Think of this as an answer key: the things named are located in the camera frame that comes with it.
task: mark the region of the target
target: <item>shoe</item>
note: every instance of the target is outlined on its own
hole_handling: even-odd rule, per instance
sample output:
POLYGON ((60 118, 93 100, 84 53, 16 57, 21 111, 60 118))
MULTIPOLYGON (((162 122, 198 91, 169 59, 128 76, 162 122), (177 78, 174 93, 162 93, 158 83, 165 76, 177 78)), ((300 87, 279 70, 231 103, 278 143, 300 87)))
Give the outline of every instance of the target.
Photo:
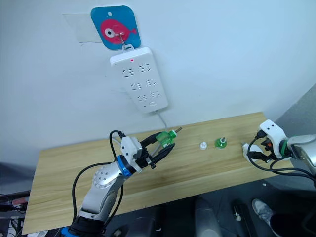
POLYGON ((271 208, 269 208, 268 205, 257 198, 252 200, 251 204, 254 212, 259 216, 259 218, 271 227, 270 220, 273 216, 273 211, 271 210, 271 208))

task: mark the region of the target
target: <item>power outlet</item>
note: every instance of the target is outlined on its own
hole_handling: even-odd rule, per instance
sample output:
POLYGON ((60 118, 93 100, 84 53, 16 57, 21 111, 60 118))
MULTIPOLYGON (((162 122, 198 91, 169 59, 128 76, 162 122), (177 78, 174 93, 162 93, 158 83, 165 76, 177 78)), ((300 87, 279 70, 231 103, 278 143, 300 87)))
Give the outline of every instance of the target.
POLYGON ((155 59, 147 47, 127 51, 110 58, 116 77, 137 108, 149 113, 168 106, 155 59))

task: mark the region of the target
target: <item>robotic arm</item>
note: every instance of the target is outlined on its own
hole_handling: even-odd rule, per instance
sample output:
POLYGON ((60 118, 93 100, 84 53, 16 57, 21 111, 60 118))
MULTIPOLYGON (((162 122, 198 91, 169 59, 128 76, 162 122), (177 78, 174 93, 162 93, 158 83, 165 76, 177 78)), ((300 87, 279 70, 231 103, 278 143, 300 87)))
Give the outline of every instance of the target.
POLYGON ((299 159, 309 167, 311 171, 311 174, 309 173, 310 177, 316 183, 316 135, 287 138, 278 125, 271 120, 266 120, 260 124, 259 131, 250 145, 245 144, 242 148, 244 156, 253 165, 255 165, 253 161, 255 159, 261 159, 265 162, 274 160, 274 163, 284 158, 299 159), (263 154, 258 146, 253 145, 259 138, 265 138, 261 145, 265 147, 266 151, 271 152, 268 156, 263 154))
POLYGON ((94 173, 91 188, 83 200, 82 207, 72 225, 62 230, 63 236, 99 236, 109 222, 108 217, 123 183, 135 172, 142 172, 148 165, 154 169, 156 164, 171 152, 175 146, 173 139, 181 129, 180 127, 176 131, 159 132, 141 142, 120 132, 122 155, 94 173), (146 147, 156 141, 160 143, 162 150, 152 157, 146 147))

